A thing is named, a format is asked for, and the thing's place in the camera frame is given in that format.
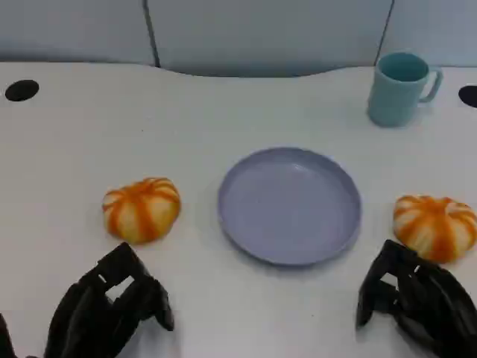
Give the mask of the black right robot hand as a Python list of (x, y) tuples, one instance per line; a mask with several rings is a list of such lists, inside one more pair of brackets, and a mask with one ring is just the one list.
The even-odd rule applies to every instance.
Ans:
[(476, 306), (455, 277), (415, 251), (387, 240), (358, 292), (356, 327), (373, 312), (436, 357), (476, 356)]

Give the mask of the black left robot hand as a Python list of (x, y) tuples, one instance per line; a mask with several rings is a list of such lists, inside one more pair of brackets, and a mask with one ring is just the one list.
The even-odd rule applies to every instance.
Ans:
[(52, 317), (44, 355), (116, 357), (150, 318), (174, 330), (167, 291), (123, 242), (69, 287)]

